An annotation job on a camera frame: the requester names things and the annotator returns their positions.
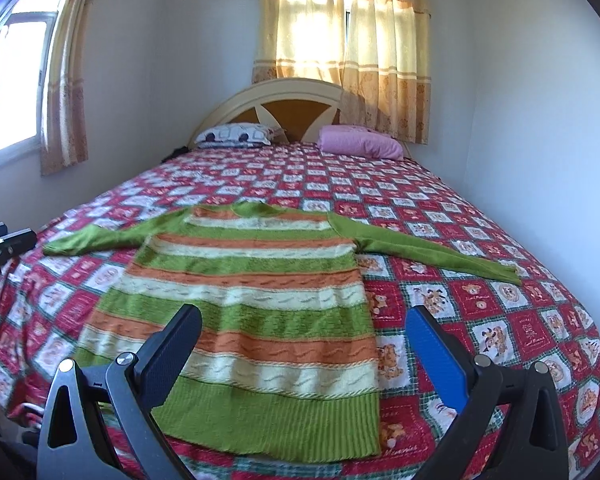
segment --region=striped sweater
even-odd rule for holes
[[[298,462],[380,452],[376,342],[357,251],[518,280],[509,267],[426,240],[250,202],[195,206],[117,232],[88,226],[44,253],[122,247],[141,249],[91,314],[77,362],[137,351],[193,303],[202,336],[155,420],[203,446]]]

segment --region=wooden headboard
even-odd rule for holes
[[[289,142],[315,142],[325,124],[339,124],[342,87],[324,81],[289,77],[250,86],[227,99],[200,123],[189,139],[218,124],[261,123],[286,130]]]

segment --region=green sweater sleeve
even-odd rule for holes
[[[328,213],[328,217],[331,226],[338,234],[355,241],[360,252],[390,254],[433,267],[466,272],[490,280],[517,285],[521,283],[514,267],[504,266],[476,256],[467,256],[428,240],[356,222],[335,213]]]
[[[89,225],[72,235],[45,244],[42,253],[47,256],[79,256],[94,251],[140,247],[149,235],[176,227],[188,211],[178,209],[120,231]]]

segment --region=bed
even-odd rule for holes
[[[250,200],[332,210],[361,222],[425,237],[465,254],[517,267],[522,286],[364,254],[363,269],[379,349],[382,455],[322,465],[233,456],[171,439],[199,479],[410,478],[433,452],[455,412],[442,404],[404,337],[406,311],[424,304],[472,352],[513,367],[544,361],[551,370],[568,437],[570,478],[600,457],[600,338],[594,321],[552,273],[490,218],[416,162],[321,154],[312,141],[338,122],[340,89],[301,79],[254,85],[214,110],[194,131],[253,121],[282,126],[289,144],[259,150],[192,150],[67,211],[40,232],[39,247],[0,277],[0,403],[17,413],[43,406],[58,363],[74,350],[98,298],[134,250],[44,257],[48,240],[94,223],[121,229],[198,203]],[[486,462],[504,413],[497,410],[467,474]],[[121,460],[138,467],[115,420]]]

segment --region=pink pillow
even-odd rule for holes
[[[400,142],[364,126],[329,124],[320,128],[318,148],[336,155],[357,155],[367,158],[404,158]]]

